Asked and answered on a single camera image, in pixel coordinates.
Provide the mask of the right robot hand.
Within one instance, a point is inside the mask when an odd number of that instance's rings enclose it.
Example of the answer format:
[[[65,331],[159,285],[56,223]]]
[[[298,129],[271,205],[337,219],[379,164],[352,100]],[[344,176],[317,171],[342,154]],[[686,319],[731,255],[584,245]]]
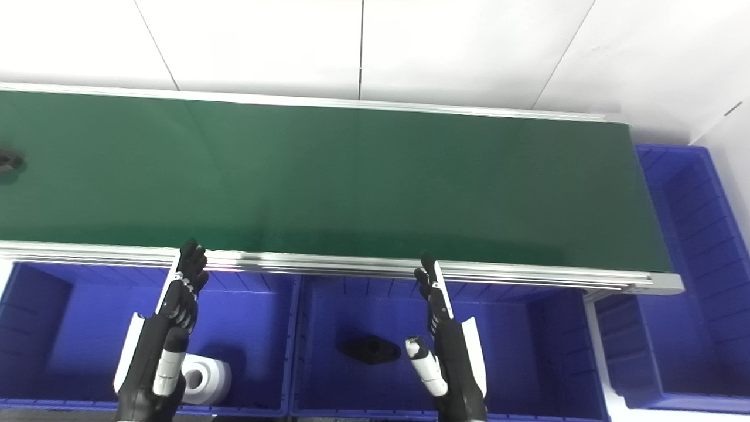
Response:
[[[455,318],[439,262],[427,251],[420,261],[414,275],[427,302],[434,347],[418,335],[410,336],[405,352],[433,398],[439,421],[488,421],[486,366],[476,318]]]

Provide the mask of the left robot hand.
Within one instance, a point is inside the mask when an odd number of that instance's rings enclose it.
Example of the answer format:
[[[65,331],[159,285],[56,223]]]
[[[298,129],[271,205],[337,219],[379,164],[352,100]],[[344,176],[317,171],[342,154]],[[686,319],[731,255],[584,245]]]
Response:
[[[159,304],[142,321],[128,370],[116,390],[116,421],[172,421],[186,390],[182,364],[208,281],[206,249],[194,238],[180,247]]]

